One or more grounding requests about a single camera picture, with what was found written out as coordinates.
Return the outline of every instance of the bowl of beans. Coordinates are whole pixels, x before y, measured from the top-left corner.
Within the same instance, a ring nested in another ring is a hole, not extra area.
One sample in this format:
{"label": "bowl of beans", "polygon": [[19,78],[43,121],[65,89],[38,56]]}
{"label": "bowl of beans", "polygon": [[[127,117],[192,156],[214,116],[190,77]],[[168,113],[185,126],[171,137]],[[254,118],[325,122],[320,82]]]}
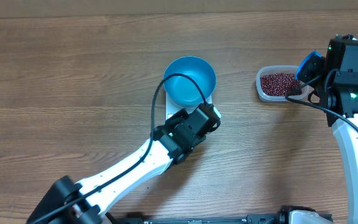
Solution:
{"label": "bowl of beans", "polygon": [[[303,83],[295,79],[298,70],[296,65],[274,65],[264,67],[256,75],[256,89],[260,100],[263,102],[287,102],[285,95]],[[301,100],[309,92],[309,86],[302,91],[290,96],[293,99]]]}

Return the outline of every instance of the white container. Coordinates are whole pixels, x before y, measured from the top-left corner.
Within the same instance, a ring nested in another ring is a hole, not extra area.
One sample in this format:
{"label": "white container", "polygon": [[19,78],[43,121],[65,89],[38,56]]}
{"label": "white container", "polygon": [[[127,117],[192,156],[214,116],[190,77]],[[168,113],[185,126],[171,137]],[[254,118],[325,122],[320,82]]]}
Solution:
{"label": "white container", "polygon": [[[298,66],[296,65],[273,65],[267,66],[259,70],[256,75],[256,89],[260,100],[263,102],[287,102],[285,96],[269,96],[262,91],[262,86],[260,85],[260,78],[264,75],[271,75],[276,73],[296,73]],[[290,98],[295,100],[301,100],[309,93],[309,86],[306,86],[302,89],[302,94],[297,96],[290,96]]]}

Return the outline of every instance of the blue plastic bowl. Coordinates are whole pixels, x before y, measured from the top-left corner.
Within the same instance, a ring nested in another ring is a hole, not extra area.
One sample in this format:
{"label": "blue plastic bowl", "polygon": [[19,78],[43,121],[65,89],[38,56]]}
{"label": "blue plastic bowl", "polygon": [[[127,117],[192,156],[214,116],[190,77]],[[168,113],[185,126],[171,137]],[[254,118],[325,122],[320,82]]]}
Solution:
{"label": "blue plastic bowl", "polygon": [[[205,98],[209,97],[216,87],[216,74],[213,67],[204,59],[194,56],[174,60],[166,69],[164,78],[174,73],[182,73],[194,79]],[[172,77],[164,83],[169,97],[182,107],[197,106],[202,97],[194,84],[185,77]]]}

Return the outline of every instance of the white base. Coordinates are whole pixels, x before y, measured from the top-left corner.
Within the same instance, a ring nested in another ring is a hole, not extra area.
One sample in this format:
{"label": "white base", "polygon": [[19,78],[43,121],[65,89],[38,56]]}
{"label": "white base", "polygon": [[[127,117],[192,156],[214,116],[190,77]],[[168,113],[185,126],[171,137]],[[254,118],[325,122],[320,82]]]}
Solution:
{"label": "white base", "polygon": [[[208,103],[212,103],[212,96],[207,97],[206,101]],[[172,99],[168,96],[168,94],[165,94],[165,119],[170,118],[172,115],[174,115],[176,112],[180,111],[183,107],[177,105],[172,101]],[[197,106],[191,107],[191,108],[185,108],[187,113],[193,112]]]}

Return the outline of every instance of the wooden surface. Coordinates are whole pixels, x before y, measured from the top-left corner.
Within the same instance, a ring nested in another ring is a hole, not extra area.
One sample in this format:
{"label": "wooden surface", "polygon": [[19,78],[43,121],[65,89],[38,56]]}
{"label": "wooden surface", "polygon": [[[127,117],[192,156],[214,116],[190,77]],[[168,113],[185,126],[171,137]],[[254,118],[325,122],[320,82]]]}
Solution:
{"label": "wooden surface", "polygon": [[[0,223],[23,223],[51,184],[100,172],[148,138],[166,66],[215,69],[221,127],[113,207],[118,217],[238,217],[304,205],[347,216],[341,156],[324,113],[259,101],[255,76],[358,38],[358,11],[0,20]],[[165,97],[158,98],[162,123]]]}
{"label": "wooden surface", "polygon": [[0,0],[0,18],[358,9],[358,0]]}

